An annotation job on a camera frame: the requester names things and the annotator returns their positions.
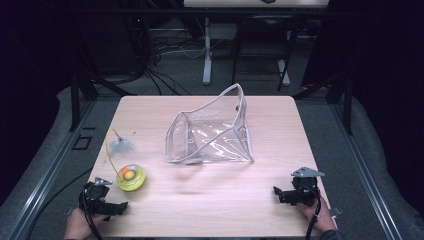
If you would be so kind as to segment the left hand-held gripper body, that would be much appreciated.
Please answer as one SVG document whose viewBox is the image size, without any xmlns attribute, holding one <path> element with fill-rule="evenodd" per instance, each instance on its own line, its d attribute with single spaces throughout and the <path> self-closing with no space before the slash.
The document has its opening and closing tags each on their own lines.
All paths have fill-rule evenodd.
<svg viewBox="0 0 424 240">
<path fill-rule="evenodd" d="M 102 215 L 101 208 L 106 205 L 105 197 L 111 184 L 111 181 L 100 177 L 96 177 L 93 182 L 86 183 L 79 195 L 78 207 L 91 216 Z"/>
</svg>

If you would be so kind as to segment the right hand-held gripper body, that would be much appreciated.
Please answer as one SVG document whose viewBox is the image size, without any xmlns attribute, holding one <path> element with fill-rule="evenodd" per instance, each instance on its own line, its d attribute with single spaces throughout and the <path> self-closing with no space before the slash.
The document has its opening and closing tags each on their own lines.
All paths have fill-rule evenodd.
<svg viewBox="0 0 424 240">
<path fill-rule="evenodd" d="M 295 189 L 292 205 L 302 203 L 308 207 L 313 206 L 315 200 L 320 197 L 317 178 L 323 177 L 324 173 L 308 167 L 301 167 L 295 170 L 292 176 L 292 185 Z"/>
</svg>

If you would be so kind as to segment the yellow cat toy with feather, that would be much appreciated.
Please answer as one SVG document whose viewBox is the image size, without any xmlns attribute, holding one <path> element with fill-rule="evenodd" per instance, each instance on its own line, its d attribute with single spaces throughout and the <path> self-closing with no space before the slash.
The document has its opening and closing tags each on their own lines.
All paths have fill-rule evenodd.
<svg viewBox="0 0 424 240">
<path fill-rule="evenodd" d="M 113 128 L 108 130 L 104 143 L 106 156 L 116 174 L 118 187 L 126 192 L 140 189 L 146 179 L 144 169 L 138 164 L 128 164 L 117 169 L 113 162 L 116 155 L 126 156 L 131 153 L 135 149 L 134 144 Z"/>
</svg>

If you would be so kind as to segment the clear plastic bag grey trim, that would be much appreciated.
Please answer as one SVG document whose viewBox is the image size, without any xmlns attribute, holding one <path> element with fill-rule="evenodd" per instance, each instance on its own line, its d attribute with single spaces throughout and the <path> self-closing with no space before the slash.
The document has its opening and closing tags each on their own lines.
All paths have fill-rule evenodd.
<svg viewBox="0 0 424 240">
<path fill-rule="evenodd" d="M 173 164 L 253 163 L 247 101 L 233 84 L 203 106 L 181 111 L 168 128 L 165 159 Z"/>
</svg>

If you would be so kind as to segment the person's left hand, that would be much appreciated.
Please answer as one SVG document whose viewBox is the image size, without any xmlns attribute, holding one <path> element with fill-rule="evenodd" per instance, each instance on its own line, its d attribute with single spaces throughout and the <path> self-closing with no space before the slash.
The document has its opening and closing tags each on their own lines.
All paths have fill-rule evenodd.
<svg viewBox="0 0 424 240">
<path fill-rule="evenodd" d="M 67 218 L 63 239 L 86 240 L 91 235 L 93 235 L 93 230 L 87 222 L 85 212 L 79 208 L 75 208 Z"/>
</svg>

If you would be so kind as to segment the black metal stand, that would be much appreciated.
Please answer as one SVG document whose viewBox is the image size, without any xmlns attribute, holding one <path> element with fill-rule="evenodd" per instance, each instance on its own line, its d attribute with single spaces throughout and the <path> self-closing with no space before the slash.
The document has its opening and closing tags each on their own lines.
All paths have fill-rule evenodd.
<svg viewBox="0 0 424 240">
<path fill-rule="evenodd" d="M 97 90 L 94 87 L 94 83 L 99 83 L 100 85 L 106 87 L 107 89 L 120 96 L 133 96 L 133 93 L 130 93 L 116 86 L 100 75 L 90 71 L 76 71 L 73 74 L 70 83 L 72 112 L 72 123 L 69 129 L 70 132 L 74 131 L 81 121 L 79 94 L 82 93 L 83 96 L 89 101 L 96 101 L 99 96 Z"/>
<path fill-rule="evenodd" d="M 313 84 L 300 93 L 293 96 L 295 100 L 303 99 L 319 89 L 329 86 L 330 89 L 325 97 L 328 104 L 337 104 L 343 97 L 342 125 L 349 135 L 352 135 L 352 101 L 353 101 L 353 79 L 349 73 L 340 72 L 333 76 Z"/>
</svg>

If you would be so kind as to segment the white desk leg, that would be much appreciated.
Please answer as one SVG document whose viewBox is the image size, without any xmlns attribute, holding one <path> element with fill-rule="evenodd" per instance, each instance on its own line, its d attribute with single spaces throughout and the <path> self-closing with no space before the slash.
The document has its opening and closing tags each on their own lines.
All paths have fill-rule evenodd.
<svg viewBox="0 0 424 240">
<path fill-rule="evenodd" d="M 211 83 L 212 74 L 212 53 L 211 53 L 211 36 L 210 36 L 210 21 L 205 19 L 204 24 L 204 45 L 205 45 L 205 58 L 202 83 L 209 85 Z"/>
<path fill-rule="evenodd" d="M 290 62 L 290 56 L 288 55 L 288 47 L 286 46 L 289 43 L 290 31 L 285 32 L 284 35 L 284 43 L 285 45 L 281 48 L 281 58 L 277 61 L 279 74 L 280 74 L 280 82 L 279 89 L 282 87 L 287 87 L 291 84 L 290 79 L 287 75 L 288 64 Z"/>
</svg>

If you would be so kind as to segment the black chair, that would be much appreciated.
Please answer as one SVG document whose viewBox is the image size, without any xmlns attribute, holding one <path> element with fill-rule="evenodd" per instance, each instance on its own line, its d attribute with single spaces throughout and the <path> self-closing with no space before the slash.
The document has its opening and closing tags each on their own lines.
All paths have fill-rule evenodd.
<svg viewBox="0 0 424 240">
<path fill-rule="evenodd" d="M 238 24 L 231 50 L 233 57 L 231 83 L 238 75 L 280 74 L 277 61 L 285 45 L 285 32 L 290 31 L 288 55 L 291 56 L 305 21 L 300 17 L 256 15 Z"/>
</svg>

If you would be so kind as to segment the aluminium rail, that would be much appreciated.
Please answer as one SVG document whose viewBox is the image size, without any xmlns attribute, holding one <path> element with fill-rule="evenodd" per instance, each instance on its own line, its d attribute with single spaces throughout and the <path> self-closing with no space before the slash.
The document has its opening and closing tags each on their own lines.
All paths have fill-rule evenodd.
<svg viewBox="0 0 424 240">
<path fill-rule="evenodd" d="M 404 240 L 393 219 L 392 214 L 389 211 L 386 201 L 383 199 L 383 196 L 381 195 L 381 192 L 376 185 L 376 182 L 368 168 L 368 165 L 365 162 L 365 158 L 363 157 L 354 136 L 350 135 L 344 127 L 342 120 L 343 114 L 340 110 L 340 107 L 338 105 L 330 104 L 329 109 L 332 112 L 337 126 L 340 129 L 343 138 L 347 142 L 347 145 L 353 155 L 353 162 L 356 172 L 359 175 L 361 183 L 365 189 L 365 192 L 367 193 L 368 199 L 372 205 L 375 215 L 378 218 L 386 239 Z"/>
<path fill-rule="evenodd" d="M 20 240 L 27 235 L 30 225 L 43 206 L 46 196 L 61 170 L 71 144 L 77 139 L 77 133 L 94 108 L 95 101 L 82 103 L 79 120 L 72 125 L 72 107 L 62 102 L 59 114 L 52 129 L 43 141 L 40 149 L 25 170 L 18 184 L 0 208 L 3 220 L 9 225 L 1 230 L 6 240 Z"/>
</svg>

